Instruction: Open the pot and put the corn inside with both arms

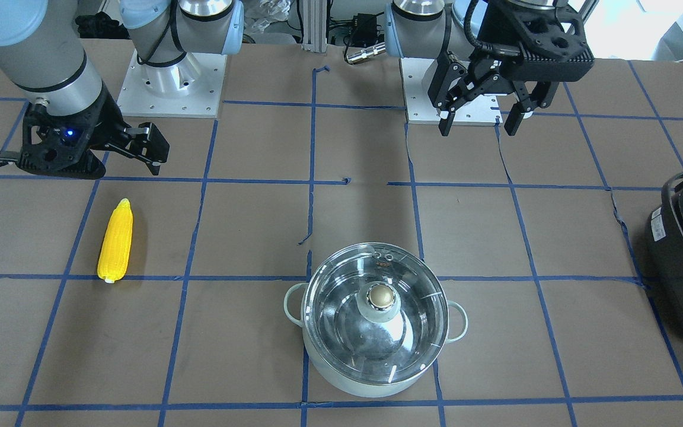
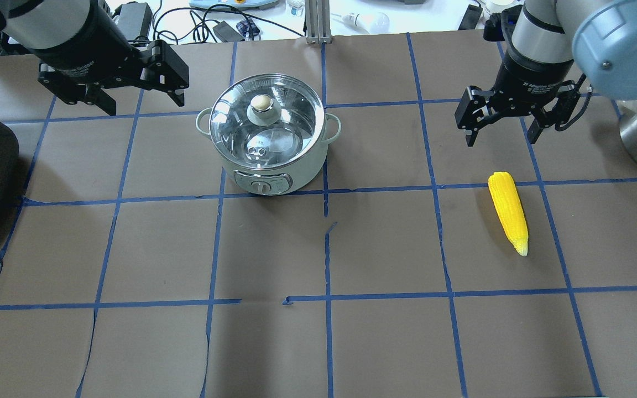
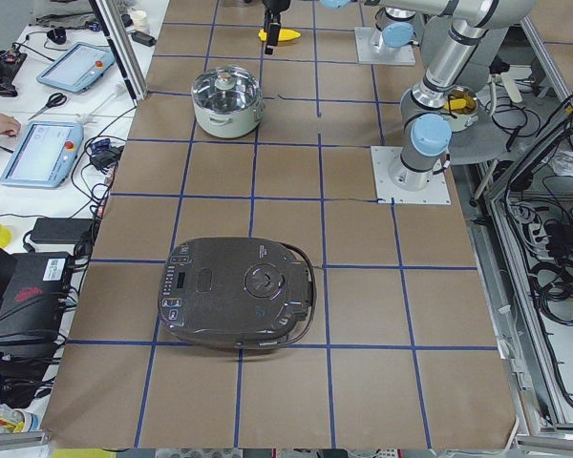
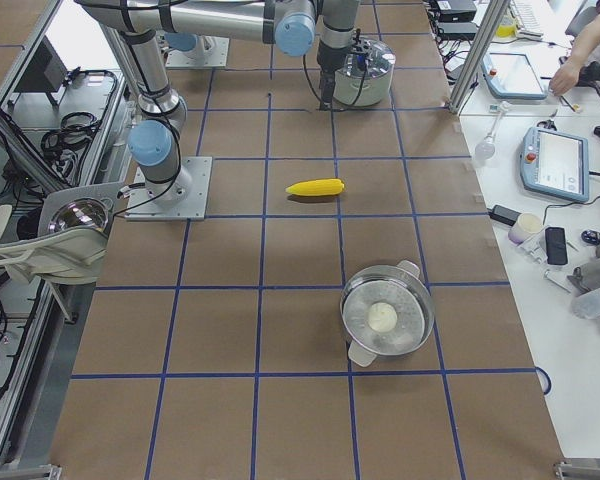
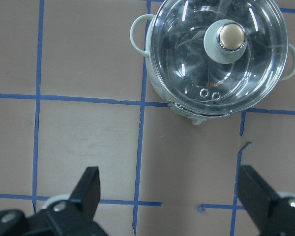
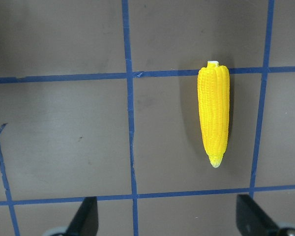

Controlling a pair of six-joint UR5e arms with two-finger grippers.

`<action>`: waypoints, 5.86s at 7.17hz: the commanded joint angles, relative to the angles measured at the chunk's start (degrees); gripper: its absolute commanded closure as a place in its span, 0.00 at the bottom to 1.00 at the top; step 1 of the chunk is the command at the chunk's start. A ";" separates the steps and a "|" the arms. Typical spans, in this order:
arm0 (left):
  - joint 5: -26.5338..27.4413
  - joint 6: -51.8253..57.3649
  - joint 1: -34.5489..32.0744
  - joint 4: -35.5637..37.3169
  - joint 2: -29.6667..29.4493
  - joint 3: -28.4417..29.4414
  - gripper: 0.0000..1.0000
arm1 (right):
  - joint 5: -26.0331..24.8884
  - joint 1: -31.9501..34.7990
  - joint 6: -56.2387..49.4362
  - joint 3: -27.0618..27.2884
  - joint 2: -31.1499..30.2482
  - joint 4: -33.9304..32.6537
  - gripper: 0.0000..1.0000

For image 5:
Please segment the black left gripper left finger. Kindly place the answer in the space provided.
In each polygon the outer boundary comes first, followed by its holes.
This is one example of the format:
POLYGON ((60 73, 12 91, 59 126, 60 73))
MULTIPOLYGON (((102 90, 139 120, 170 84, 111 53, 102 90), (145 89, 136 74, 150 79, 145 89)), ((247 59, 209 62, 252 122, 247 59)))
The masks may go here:
POLYGON ((98 167, 87 167, 72 191, 69 201, 88 221, 93 221, 100 202, 101 188, 98 167))

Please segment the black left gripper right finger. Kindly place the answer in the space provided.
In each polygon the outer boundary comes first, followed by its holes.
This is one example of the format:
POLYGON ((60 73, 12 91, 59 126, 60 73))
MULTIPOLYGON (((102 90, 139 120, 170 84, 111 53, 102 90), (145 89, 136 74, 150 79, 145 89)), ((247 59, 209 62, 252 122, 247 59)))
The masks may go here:
POLYGON ((237 196, 253 221, 267 221, 280 201, 277 192, 250 165, 241 165, 237 196))

